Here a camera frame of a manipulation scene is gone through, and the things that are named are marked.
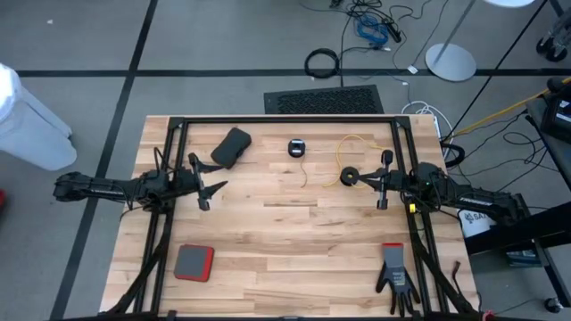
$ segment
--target black cylinder object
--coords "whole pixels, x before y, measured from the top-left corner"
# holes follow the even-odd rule
[[[346,167],[341,171],[339,179],[343,185],[353,186],[359,181],[359,171],[356,168]]]
[[[305,143],[299,138],[292,139],[287,145],[287,152],[294,158],[302,157],[305,154]]]

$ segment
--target work glove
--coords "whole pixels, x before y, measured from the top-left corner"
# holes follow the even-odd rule
[[[391,304],[391,314],[394,314],[396,303],[399,302],[399,313],[404,317],[404,308],[412,314],[412,300],[420,303],[417,289],[414,287],[409,273],[404,268],[404,251],[402,243],[383,243],[383,254],[385,263],[377,281],[377,293],[380,293],[389,283],[393,292],[393,302]]]

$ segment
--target wooden table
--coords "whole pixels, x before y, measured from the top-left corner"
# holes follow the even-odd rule
[[[410,120],[418,161],[443,168],[432,118],[416,115]],[[168,121],[168,116],[147,118],[134,177],[153,168],[153,148],[164,145]],[[203,176],[206,185],[228,181],[211,201],[211,210],[198,210],[196,195],[177,200],[161,313],[175,309],[180,316],[210,317],[390,316],[388,287],[380,294],[375,292],[383,263],[381,243],[405,243],[405,264],[418,284],[398,194],[389,192],[389,209],[377,210],[378,193],[371,188],[340,183],[322,186],[338,174],[335,148],[344,136],[357,134],[370,143],[393,149],[389,126],[341,122],[192,124],[186,153],[195,152],[202,161],[211,162],[211,151],[234,126],[252,136],[252,145],[231,170]],[[301,138],[307,144],[304,188],[300,159],[287,154],[287,143],[292,138]],[[401,140],[410,168],[404,138]],[[340,157],[343,166],[366,173],[380,167],[381,152],[350,138],[342,144]],[[444,274],[450,278],[453,262],[461,262],[459,285],[476,308],[476,286],[458,222],[441,213],[432,213],[431,219]],[[136,277],[148,223],[149,213],[143,211],[131,212],[122,220],[101,310],[116,303]],[[207,283],[174,277],[178,248],[185,243],[216,250]],[[426,276],[432,308],[438,310],[434,281],[427,269]],[[153,280],[153,276],[149,278],[144,310],[150,307],[148,293]]]

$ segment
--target white bucket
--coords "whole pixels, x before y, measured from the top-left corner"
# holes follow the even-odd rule
[[[71,129],[0,64],[0,150],[42,169],[58,170],[77,158]]]

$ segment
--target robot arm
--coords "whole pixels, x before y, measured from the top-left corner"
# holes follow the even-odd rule
[[[191,169],[177,169],[171,173],[163,169],[150,170],[131,180],[89,177],[79,172],[60,176],[55,182],[54,196],[59,202],[80,201],[95,197],[115,202],[138,202],[144,210],[166,210],[170,200],[190,193],[198,193],[201,210],[209,210],[208,200],[227,182],[204,186],[201,173],[222,169],[205,165],[194,153],[188,155]]]
[[[400,170],[388,170],[392,155],[384,151],[384,167],[375,173],[359,176],[359,180],[380,192],[377,207],[386,209],[386,191],[409,195],[422,210],[436,211],[441,206],[473,210],[487,214],[496,223],[510,226],[524,216],[523,209],[510,193],[491,192],[471,185],[459,185],[434,164],[422,162],[416,172],[408,175]]]

